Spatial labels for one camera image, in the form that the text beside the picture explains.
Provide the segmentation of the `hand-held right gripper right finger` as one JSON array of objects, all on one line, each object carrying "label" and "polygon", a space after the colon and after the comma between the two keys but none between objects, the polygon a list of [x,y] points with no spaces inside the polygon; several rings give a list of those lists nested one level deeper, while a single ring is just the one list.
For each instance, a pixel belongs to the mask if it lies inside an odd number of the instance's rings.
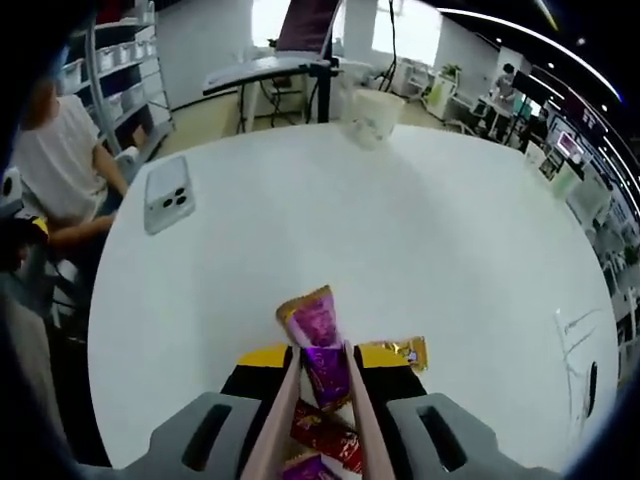
[{"label": "hand-held right gripper right finger", "polygon": [[493,430],[442,394],[428,394],[400,355],[352,348],[352,392],[366,479],[499,479]]}]

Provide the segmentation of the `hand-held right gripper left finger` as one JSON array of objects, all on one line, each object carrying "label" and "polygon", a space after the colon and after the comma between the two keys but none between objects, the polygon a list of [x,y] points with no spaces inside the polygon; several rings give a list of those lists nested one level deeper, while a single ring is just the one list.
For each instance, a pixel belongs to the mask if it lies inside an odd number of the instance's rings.
[{"label": "hand-held right gripper left finger", "polygon": [[281,346],[238,361],[151,434],[151,479],[279,479],[292,419],[297,352]]}]

